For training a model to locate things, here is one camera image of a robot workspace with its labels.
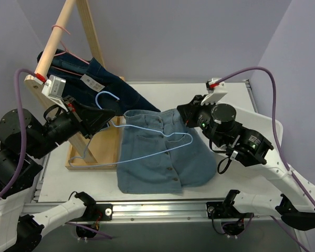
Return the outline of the light blue wire hanger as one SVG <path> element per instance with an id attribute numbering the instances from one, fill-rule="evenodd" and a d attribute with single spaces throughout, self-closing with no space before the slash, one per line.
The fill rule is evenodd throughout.
<path id="1" fill-rule="evenodd" d="M 179 148 L 183 148 L 187 145 L 190 145 L 193 143 L 193 136 L 187 132 L 173 132 L 169 135 L 164 134 L 162 131 L 158 131 L 158 130 L 154 130 L 154 129 L 147 129 L 147 128 L 143 128 L 137 125 L 131 125 L 131 124 L 124 124 L 124 125 L 115 125 L 112 121 L 111 121 L 112 125 L 115 128 L 125 128 L 128 127 L 129 128 L 133 128 L 133 129 L 138 129 L 140 130 L 140 132 L 142 131 L 150 131 L 149 135 L 141 135 L 141 134 L 137 134 L 134 135 L 132 134 L 132 138 L 133 138 L 133 148 L 132 148 L 132 159 L 128 159 L 128 160 L 123 160 L 123 161 L 118 161 L 118 162 L 114 162 L 114 163 L 107 163 L 107 164 L 96 164 L 96 165 L 72 165 L 71 161 L 73 159 L 82 159 L 85 157 L 86 155 L 86 151 L 87 151 L 87 147 L 84 150 L 84 155 L 81 157 L 73 157 L 70 158 L 68 160 L 68 164 L 69 167 L 73 167 L 73 168 L 96 168 L 96 167 L 106 167 L 106 166 L 114 166 L 114 165 L 118 165 L 118 164 L 123 164 L 123 163 L 128 163 L 128 162 L 132 162 L 132 161 L 137 161 L 137 160 L 141 160 L 141 159 L 145 159 L 145 158 L 150 158 L 152 156 L 155 155 L 159 155 L 162 153 L 166 153 L 169 151 L 173 151 Z M 186 140 L 188 139 L 189 141 L 183 144 L 179 144 L 175 147 L 166 149 L 165 147 L 160 148 L 159 147 L 159 143 L 164 144 L 164 140 L 166 138 L 169 137 L 174 137 L 174 136 L 181 136 L 180 140 Z"/>

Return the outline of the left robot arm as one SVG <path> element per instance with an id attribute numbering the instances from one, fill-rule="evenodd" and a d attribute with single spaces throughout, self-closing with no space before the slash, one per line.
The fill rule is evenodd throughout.
<path id="1" fill-rule="evenodd" d="M 45 124 L 23 108 L 7 112 L 0 120 L 0 251 L 32 251 L 50 231 L 73 219 L 112 219 L 112 205 L 98 206 L 85 192 L 74 193 L 65 203 L 42 213 L 22 214 L 42 170 L 37 160 L 77 133 L 91 139 L 115 115 L 113 110 L 84 106 L 73 97 L 49 110 L 56 114 L 46 118 Z"/>

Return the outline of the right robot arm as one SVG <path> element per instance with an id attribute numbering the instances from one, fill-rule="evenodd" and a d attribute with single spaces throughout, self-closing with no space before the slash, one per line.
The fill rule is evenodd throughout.
<path id="1" fill-rule="evenodd" d="M 270 120 L 226 103 L 203 104 L 205 98 L 196 95 L 190 103 L 177 106 L 177 110 L 187 127 L 199 127 L 210 146 L 219 148 L 216 153 L 226 156 L 227 165 L 218 173 L 224 174 L 236 161 L 278 189 L 278 193 L 270 196 L 230 190 L 215 216 L 269 215 L 281 218 L 297 230 L 314 229 L 315 185 L 295 169 L 287 169 L 278 152 L 279 144 L 272 144 L 254 129 Z"/>

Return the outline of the light blue denim skirt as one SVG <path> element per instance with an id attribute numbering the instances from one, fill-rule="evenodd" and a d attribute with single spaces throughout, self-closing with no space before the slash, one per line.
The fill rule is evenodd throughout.
<path id="1" fill-rule="evenodd" d="M 216 174 L 213 152 L 176 109 L 124 114 L 118 188 L 124 194 L 180 194 Z"/>

